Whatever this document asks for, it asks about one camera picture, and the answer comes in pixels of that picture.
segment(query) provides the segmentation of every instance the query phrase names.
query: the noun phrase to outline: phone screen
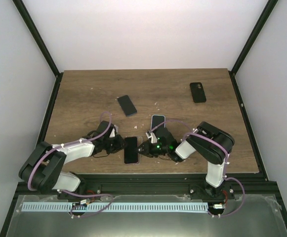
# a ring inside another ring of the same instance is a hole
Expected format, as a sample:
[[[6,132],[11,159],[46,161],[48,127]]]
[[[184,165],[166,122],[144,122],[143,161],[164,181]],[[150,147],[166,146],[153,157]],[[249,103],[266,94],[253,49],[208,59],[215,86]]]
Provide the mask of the phone screen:
[[[164,115],[153,115],[151,118],[151,130],[162,122],[165,122]]]
[[[118,103],[120,104],[124,114],[126,116],[130,116],[137,113],[135,106],[133,105],[132,101],[130,100],[128,95],[124,95],[118,98]]]
[[[138,147],[137,137],[126,137],[124,139],[124,163],[125,164],[137,164],[139,163],[139,154],[136,152]]]

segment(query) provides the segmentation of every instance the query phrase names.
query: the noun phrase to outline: black metal frame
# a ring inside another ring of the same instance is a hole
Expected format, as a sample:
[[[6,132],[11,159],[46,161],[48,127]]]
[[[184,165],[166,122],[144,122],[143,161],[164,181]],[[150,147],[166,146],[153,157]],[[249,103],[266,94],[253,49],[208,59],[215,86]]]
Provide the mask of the black metal frame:
[[[230,79],[239,103],[239,107],[246,125],[246,130],[252,145],[254,156],[259,168],[258,173],[240,173],[240,174],[229,174],[229,176],[239,179],[245,187],[247,194],[274,194],[277,202],[282,206],[281,213],[287,228],[287,211],[282,200],[282,196],[278,189],[277,183],[273,181],[268,181],[266,170],[259,153],[259,149],[246,113],[246,109],[243,105],[240,91],[236,82],[235,75],[238,72],[241,64],[245,60],[249,50],[254,44],[258,34],[262,30],[265,22],[267,21],[269,15],[274,9],[278,0],[269,0],[261,13],[255,27],[252,30],[246,44],[244,45],[243,50],[241,51],[234,67],[229,72]],[[60,87],[63,73],[59,73],[48,49],[46,48],[37,28],[35,27],[34,22],[32,21],[28,11],[22,0],[13,0],[18,11],[24,19],[28,29],[30,30],[33,38],[37,42],[41,52],[43,53],[46,61],[48,62],[50,68],[52,69],[54,75],[57,77],[52,95],[47,107],[47,111],[43,120],[41,132],[39,134],[38,143],[43,141],[46,136],[48,129],[49,121],[52,115],[54,103],[57,97],[57,93]],[[85,179],[88,185],[95,185],[101,188],[101,191],[104,193],[110,193],[113,195],[142,195],[142,194],[154,194],[154,195],[183,195],[189,192],[192,185],[202,184],[205,179],[205,174],[118,174],[118,175],[81,175]],[[235,191],[235,194],[240,194],[240,187],[231,182],[231,185]],[[4,226],[2,228],[0,236],[3,237],[7,234],[8,226],[17,202],[19,195],[38,195],[39,192],[31,192],[27,189],[25,183],[19,183],[15,192],[15,196],[12,200],[10,209],[8,211]]]

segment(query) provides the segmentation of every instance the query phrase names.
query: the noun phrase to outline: white wall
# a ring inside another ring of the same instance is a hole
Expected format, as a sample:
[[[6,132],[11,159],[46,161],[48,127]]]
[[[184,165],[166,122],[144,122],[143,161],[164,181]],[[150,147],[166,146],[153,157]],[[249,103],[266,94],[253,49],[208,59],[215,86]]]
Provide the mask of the white wall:
[[[60,71],[231,69],[267,0],[24,0]]]
[[[287,1],[279,1],[237,74],[271,180],[287,208]]]
[[[0,230],[55,77],[11,0],[0,0]]]

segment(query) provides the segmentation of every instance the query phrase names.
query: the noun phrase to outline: smartphone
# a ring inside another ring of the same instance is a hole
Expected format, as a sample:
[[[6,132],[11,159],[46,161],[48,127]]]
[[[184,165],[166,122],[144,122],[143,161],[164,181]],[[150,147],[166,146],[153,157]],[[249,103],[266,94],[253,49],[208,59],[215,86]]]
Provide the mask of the smartphone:
[[[138,147],[137,137],[126,137],[124,139],[124,163],[125,164],[138,164],[139,154],[136,152]]]
[[[126,116],[130,116],[137,113],[135,106],[133,105],[132,101],[130,100],[128,95],[124,95],[118,98],[118,103],[120,104],[124,114]]]
[[[152,128],[158,126],[162,122],[165,122],[165,116],[164,115],[152,115],[151,130],[152,130]]]
[[[194,103],[204,103],[206,102],[206,95],[203,88],[203,84],[200,82],[193,82],[189,84],[192,92],[192,97]]]

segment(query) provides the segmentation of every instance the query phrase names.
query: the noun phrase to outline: wood grain surface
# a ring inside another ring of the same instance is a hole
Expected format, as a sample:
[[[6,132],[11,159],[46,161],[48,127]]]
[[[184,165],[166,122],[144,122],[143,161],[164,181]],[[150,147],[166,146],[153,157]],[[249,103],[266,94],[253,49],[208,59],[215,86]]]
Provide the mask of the wood grain surface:
[[[195,104],[189,84],[201,82],[207,101]],[[138,113],[126,117],[117,98],[129,95]],[[99,125],[103,111],[112,113],[119,134],[142,136],[151,116],[165,115],[197,127],[202,121],[231,134],[236,141],[228,172],[258,172],[251,144],[227,69],[65,71],[46,141],[61,144],[77,140]],[[187,132],[176,122],[166,124],[179,140]],[[207,161],[197,152],[182,163],[141,157],[138,165],[123,163],[123,151],[105,158],[81,158],[66,164],[76,173],[205,173]]]

